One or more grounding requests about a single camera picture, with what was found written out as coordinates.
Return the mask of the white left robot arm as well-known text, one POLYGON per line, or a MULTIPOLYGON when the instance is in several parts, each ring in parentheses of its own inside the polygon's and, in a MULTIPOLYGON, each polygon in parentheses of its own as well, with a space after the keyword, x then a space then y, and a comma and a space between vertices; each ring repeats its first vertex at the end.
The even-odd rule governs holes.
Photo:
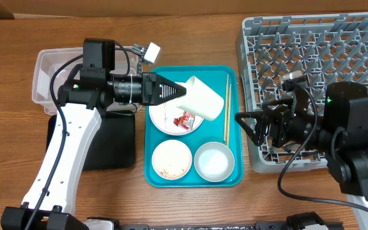
POLYGON ((187 90, 153 72, 114 74, 117 50, 128 53, 114 40, 86 38, 79 56, 83 62, 74 66, 58 90, 54 90, 58 73, 51 77, 49 91, 57 109, 52 138, 20 207, 4 209, 3 229, 119 229, 114 219, 82 222, 73 215, 81 172, 102 118, 114 102, 160 105, 187 90))

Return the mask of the pile of rice grains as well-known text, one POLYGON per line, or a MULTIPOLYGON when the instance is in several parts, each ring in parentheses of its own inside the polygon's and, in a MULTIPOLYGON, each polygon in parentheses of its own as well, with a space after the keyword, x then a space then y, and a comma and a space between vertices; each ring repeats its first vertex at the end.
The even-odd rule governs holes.
POLYGON ((167 164, 158 168, 159 176, 167 180, 177 180, 187 173, 187 168, 182 165, 167 164))

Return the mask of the pink bowl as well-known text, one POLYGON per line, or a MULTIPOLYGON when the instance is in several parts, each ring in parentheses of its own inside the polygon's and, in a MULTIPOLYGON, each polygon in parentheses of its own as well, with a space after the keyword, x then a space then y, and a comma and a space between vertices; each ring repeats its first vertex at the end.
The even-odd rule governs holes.
POLYGON ((173 139, 160 143, 153 151, 151 165, 158 174, 158 168, 167 164, 185 166, 188 173, 192 166, 192 153, 189 147, 185 143, 173 139))

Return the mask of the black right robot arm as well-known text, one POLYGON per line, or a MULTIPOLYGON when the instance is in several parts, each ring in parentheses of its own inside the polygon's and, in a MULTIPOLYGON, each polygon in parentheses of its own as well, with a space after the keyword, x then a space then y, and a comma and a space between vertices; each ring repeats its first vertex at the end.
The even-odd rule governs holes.
POLYGON ((260 111, 237 113, 236 122, 256 146, 269 136, 275 148, 295 142, 323 152, 341 192, 368 201, 367 88, 354 82, 329 85, 322 116, 302 84, 291 84, 289 90, 291 97, 266 102, 260 111))

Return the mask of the white cup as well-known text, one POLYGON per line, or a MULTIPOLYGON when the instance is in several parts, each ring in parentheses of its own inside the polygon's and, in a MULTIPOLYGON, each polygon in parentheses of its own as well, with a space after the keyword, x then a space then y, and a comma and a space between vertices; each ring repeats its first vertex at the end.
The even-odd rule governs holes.
POLYGON ((186 95, 175 101, 175 106, 208 121, 215 120, 224 107, 224 99, 196 76, 184 83, 186 95))

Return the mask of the red snack wrapper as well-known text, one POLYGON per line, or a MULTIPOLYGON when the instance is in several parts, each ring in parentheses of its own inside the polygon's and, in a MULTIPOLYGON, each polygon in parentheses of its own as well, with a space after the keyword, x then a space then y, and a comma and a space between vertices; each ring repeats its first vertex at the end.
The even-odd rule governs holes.
POLYGON ((182 116, 174 118, 173 124, 185 130, 191 130, 195 122, 195 117, 194 114, 185 111, 182 116))

